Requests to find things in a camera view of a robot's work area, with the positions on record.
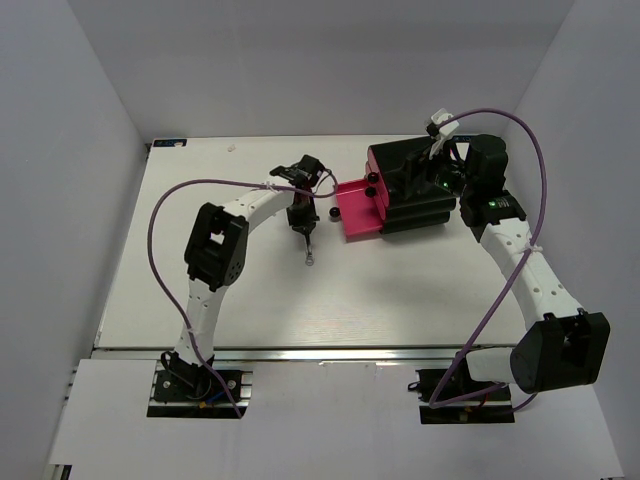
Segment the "black drawer cabinet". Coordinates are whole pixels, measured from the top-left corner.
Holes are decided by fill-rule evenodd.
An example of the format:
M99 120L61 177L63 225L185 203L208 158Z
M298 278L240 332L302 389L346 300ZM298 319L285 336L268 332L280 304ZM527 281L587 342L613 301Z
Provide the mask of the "black drawer cabinet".
M392 234L407 230L445 224L456 207L456 199L444 190L427 185L417 195L405 198L394 182L394 172L401 166L405 156L414 150L430 148L433 140L416 137L370 145L381 167L389 191L387 219L383 221L381 234Z

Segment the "silver combination wrench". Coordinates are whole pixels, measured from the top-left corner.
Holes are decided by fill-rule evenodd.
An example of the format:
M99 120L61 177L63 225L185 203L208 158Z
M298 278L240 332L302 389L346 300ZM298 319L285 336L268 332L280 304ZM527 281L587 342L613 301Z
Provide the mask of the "silver combination wrench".
M315 259L311 243L311 234L309 232L305 232L303 236L305 241L305 264L307 266L313 266L315 263Z

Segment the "pink bottom drawer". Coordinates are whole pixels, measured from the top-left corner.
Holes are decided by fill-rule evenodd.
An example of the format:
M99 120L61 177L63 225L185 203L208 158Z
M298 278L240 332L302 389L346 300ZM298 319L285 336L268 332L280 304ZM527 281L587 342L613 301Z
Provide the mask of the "pink bottom drawer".
M336 208L340 215L344 236L355 241L380 233L383 228L376 196L370 197L366 190L372 187L366 178L340 183L335 195Z

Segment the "pink drawer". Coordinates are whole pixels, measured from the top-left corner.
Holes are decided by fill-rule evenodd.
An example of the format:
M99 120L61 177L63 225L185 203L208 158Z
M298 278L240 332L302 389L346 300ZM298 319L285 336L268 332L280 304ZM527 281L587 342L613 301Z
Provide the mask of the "pink drawer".
M336 208L340 215L344 236L355 241L380 233L383 228L376 196L370 197L366 190L372 187L366 178L340 183L335 195Z
M370 185L376 188L377 195L384 203L389 203L389 191L386 186L384 176L381 167L375 157L375 154L371 148L367 150L367 161L365 164L365 171L367 176L373 175L376 181L369 181Z
M381 200L381 198L377 195L376 188L370 185L369 183L370 180L372 180L373 182L376 181L376 178L373 175L367 176L365 171L365 180L366 180L365 195L374 201L374 204L376 206L376 209L378 211L378 214L381 220L385 221L387 219L387 208L389 206L389 203L384 203Z

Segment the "pink top drawer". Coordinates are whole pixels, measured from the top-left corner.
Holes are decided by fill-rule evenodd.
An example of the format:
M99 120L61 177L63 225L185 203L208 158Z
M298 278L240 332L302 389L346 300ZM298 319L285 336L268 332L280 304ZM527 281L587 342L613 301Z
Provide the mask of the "pink top drawer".
M367 150L367 161L365 164L365 171L367 176L373 175L376 181L369 181L370 185L376 188L377 195L384 203L389 203L389 191L386 186L384 176L381 167L375 157L375 154L371 148Z

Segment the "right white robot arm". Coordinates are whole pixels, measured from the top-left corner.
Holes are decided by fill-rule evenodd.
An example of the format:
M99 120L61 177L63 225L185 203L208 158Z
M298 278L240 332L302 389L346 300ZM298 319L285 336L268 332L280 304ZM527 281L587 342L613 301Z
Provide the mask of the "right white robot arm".
M432 409L447 406L440 395L450 380L459 401L509 384L530 396L591 385L599 376L611 327L602 313L586 311L568 292L538 244L548 197L539 141L522 119L509 117L529 136L537 155L540 204L537 220L530 224L505 187L505 142L494 135L474 135L466 155L459 155L454 136L461 118L444 109L434 113L425 124L428 146L408 157L400 177L407 186L425 180L458 199L464 224L493 259L505 285L434 387L428 405ZM508 294L514 295L520 308L524 336L514 347L475 348Z

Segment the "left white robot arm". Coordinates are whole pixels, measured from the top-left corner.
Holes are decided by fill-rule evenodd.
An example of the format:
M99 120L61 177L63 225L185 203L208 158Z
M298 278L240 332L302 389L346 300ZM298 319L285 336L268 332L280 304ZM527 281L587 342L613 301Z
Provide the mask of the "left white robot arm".
M227 290L243 272L250 233L284 210L290 228L304 238L305 263L314 264L311 233L319 221L314 188L328 172L319 159L305 155L271 170L264 183L247 185L237 199L198 210L184 253L189 296L187 306L178 308L183 329L174 349L161 357L188 398L205 396L215 378L216 324Z

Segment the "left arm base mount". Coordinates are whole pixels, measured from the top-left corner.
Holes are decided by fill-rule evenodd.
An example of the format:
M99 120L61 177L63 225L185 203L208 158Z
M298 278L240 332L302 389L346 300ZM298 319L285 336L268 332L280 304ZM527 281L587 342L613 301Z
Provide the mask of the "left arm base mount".
M164 368L158 367L153 377L147 417L239 420L249 406L253 372L223 368L218 373L226 382L240 415L215 377L205 379L204 384L194 390Z

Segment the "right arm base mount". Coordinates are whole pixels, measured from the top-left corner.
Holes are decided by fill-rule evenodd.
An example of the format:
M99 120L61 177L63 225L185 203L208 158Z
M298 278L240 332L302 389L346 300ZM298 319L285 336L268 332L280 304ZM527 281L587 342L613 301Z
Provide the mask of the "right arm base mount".
M428 401L445 372L445 369L416 370L415 380L407 385L407 391L417 395L422 425L488 425L515 422L511 392L508 386L462 401L451 402L437 409L431 408ZM463 371L460 374L452 375L437 401L447 402L491 386L491 382L473 381L469 374Z

